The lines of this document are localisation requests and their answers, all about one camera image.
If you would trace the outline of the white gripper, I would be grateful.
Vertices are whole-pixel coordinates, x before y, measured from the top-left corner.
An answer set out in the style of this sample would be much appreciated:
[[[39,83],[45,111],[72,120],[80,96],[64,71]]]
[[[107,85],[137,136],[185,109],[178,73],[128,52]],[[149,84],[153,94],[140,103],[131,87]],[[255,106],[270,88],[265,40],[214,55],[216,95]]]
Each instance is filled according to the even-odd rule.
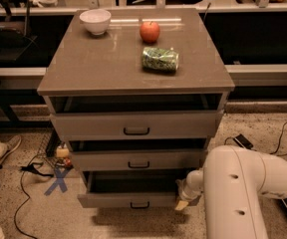
[[[176,201],[175,210],[181,211],[188,205],[188,202],[197,198],[197,194],[188,186],[185,179],[178,179],[176,184],[180,200]]]

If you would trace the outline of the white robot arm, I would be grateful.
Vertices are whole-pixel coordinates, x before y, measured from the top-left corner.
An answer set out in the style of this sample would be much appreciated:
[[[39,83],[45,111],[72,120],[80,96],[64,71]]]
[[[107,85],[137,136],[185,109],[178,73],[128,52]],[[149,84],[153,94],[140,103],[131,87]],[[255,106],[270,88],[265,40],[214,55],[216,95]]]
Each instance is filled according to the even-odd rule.
[[[207,239],[268,239],[259,198],[287,198],[287,161],[223,145],[176,184],[177,210],[204,197]]]

